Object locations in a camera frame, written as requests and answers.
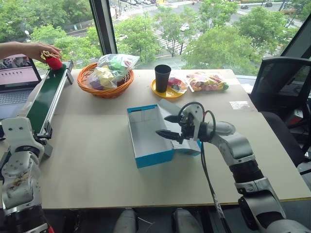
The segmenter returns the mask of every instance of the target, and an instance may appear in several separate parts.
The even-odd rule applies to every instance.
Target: orange basket
[[[134,73],[132,70],[130,70],[128,74],[125,75],[125,77],[120,82],[117,83],[117,86],[118,86],[117,88],[102,90],[102,91],[89,88],[86,85],[87,79],[88,79],[88,76],[94,71],[96,66],[97,66],[97,63],[92,63],[84,67],[78,75],[77,83],[82,90],[88,93],[91,93],[97,97],[106,98],[106,99],[118,97],[129,87],[129,85],[134,80]]]

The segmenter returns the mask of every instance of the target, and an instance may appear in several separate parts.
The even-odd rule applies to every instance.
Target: laptop screen
[[[24,54],[0,59],[0,90],[33,87],[40,81],[32,59]]]

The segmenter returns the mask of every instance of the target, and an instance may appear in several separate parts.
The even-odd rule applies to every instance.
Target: human hand
[[[44,59],[41,58],[42,51],[49,51],[54,53],[58,58],[61,58],[60,49],[53,46],[42,43],[22,43],[21,51],[24,55],[29,58],[36,59],[43,63],[46,63]]]

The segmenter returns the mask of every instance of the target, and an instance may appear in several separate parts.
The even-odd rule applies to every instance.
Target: office chair
[[[300,147],[284,119],[294,109],[302,108],[304,119],[297,124],[307,124],[310,129],[311,114],[307,99],[311,89],[311,61],[292,57],[263,58],[250,95],[253,104],[263,114],[295,166],[310,159],[305,154],[310,147],[310,134]],[[306,174],[311,169],[301,172]]]

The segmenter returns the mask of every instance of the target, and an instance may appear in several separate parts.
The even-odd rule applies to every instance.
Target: open cardboard box
[[[155,105],[127,109],[138,168],[168,162],[172,160],[175,151],[189,155],[200,154],[199,142],[191,139],[184,140],[183,144],[179,144],[156,134],[157,130],[181,133],[178,124],[164,120],[166,116],[178,114],[179,110],[177,105],[167,100],[161,100]]]

